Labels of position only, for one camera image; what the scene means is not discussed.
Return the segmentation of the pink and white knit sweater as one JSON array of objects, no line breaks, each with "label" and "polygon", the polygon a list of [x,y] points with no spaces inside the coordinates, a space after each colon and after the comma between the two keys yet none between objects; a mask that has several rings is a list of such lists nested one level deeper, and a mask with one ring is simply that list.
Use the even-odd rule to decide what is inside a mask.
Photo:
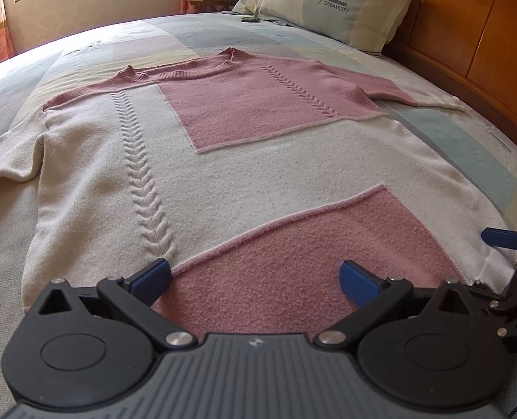
[{"label": "pink and white knit sweater", "polygon": [[230,47],[128,67],[0,136],[0,262],[22,303],[166,259],[157,310],[196,334],[314,334],[354,308],[352,259],[418,287],[500,293],[515,177],[463,137],[452,98],[321,61]]}]

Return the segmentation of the wooden headboard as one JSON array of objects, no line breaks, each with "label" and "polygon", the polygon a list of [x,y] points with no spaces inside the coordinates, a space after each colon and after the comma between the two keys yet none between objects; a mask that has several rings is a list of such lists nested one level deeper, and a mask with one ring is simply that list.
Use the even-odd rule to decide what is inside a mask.
[{"label": "wooden headboard", "polygon": [[380,54],[459,97],[517,144],[517,0],[412,0]]}]

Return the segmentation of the patchwork pastel bed sheet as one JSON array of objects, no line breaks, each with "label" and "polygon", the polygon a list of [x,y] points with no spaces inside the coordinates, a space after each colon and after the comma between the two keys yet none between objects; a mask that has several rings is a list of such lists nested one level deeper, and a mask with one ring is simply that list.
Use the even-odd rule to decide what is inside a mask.
[{"label": "patchwork pastel bed sheet", "polygon": [[[158,258],[190,332],[315,334],[353,309],[354,259],[504,291],[517,145],[388,59],[301,28],[182,15],[0,64],[0,358],[43,287]],[[0,373],[0,414],[12,398]]]}]

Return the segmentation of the near patchwork pillow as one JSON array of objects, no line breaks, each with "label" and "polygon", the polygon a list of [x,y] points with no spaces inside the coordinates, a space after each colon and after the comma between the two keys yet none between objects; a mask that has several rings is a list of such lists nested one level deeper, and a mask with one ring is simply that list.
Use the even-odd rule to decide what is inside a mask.
[{"label": "near patchwork pillow", "polygon": [[396,34],[411,1],[262,0],[260,15],[379,54]]}]

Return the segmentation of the small dark object on bed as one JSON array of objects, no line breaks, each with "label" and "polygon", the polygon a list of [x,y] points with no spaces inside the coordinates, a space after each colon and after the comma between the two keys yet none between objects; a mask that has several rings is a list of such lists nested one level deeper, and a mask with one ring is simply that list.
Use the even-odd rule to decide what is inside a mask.
[{"label": "small dark object on bed", "polygon": [[245,16],[245,17],[241,18],[241,21],[243,23],[259,23],[260,22],[260,18]]}]

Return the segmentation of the wooden nightstand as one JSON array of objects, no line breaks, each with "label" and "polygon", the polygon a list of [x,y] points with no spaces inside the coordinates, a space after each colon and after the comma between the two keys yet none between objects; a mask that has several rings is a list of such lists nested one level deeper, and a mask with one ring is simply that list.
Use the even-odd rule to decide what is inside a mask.
[{"label": "wooden nightstand", "polygon": [[230,12],[235,0],[184,0],[188,13]]}]

